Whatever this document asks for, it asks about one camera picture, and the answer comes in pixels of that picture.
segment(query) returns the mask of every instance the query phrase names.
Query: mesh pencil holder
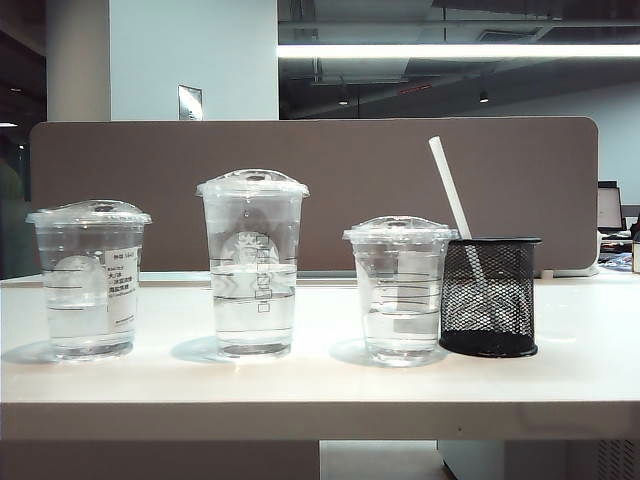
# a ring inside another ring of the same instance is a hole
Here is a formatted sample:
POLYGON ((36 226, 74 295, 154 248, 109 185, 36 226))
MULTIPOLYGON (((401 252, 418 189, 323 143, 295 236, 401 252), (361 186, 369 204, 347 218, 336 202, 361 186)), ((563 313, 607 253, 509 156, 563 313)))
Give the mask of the mesh pencil holder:
POLYGON ((480 357, 534 355, 533 248, 539 238, 452 240, 440 345, 480 357))

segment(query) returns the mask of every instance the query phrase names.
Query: ceiling light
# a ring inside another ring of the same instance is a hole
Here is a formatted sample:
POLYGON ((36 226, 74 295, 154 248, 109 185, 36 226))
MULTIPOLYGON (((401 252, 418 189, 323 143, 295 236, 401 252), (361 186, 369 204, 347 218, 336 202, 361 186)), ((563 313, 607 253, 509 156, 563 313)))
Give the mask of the ceiling light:
POLYGON ((280 58, 638 58, 636 45, 278 45, 280 58))

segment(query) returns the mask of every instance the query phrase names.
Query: desk surface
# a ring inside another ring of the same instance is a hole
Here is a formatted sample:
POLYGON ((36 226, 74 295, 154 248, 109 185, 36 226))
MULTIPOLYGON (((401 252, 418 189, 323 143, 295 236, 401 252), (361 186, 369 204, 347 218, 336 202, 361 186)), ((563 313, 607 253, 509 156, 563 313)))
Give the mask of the desk surface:
POLYGON ((356 289, 326 285, 298 288, 290 355, 208 360, 212 305, 202 279, 152 278, 140 290, 133 351, 85 363, 51 360, 37 281, 5 283, 2 438, 640 436, 640 275, 536 281, 534 357, 438 350, 414 368, 371 363, 356 289))

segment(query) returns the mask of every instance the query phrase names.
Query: cup of water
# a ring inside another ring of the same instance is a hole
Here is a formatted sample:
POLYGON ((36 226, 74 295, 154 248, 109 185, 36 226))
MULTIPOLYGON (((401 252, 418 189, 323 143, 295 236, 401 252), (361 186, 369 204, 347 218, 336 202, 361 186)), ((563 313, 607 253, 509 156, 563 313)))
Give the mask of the cup of water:
POLYGON ((131 350, 144 226, 128 203, 88 200, 41 209, 34 223, 53 353, 90 360, 131 350))
POLYGON ((442 272, 457 230, 419 217, 378 217, 344 232, 355 256, 365 344, 392 366, 425 363, 438 342, 442 272))
POLYGON ((218 354, 288 353, 302 199, 309 190, 273 170, 236 170, 198 185, 204 202, 218 354))

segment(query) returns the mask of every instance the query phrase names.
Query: ceiling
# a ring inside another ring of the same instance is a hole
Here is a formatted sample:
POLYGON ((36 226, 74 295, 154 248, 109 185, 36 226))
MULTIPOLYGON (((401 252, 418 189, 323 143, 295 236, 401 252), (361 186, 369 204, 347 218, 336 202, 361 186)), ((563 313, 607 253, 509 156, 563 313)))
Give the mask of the ceiling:
MULTIPOLYGON (((278 18, 280 44, 640 41, 640 2, 635 0, 278 0, 278 18)), ((477 107, 483 90, 530 85, 544 96, 594 88, 640 78, 636 63, 280 59, 280 115, 408 115, 407 107, 418 98, 429 100, 422 116, 453 115, 477 107), (452 99, 453 92, 466 102, 452 99), (347 105, 339 104, 347 99, 347 105)), ((492 104, 507 97, 513 101, 513 95, 494 95, 492 104)))

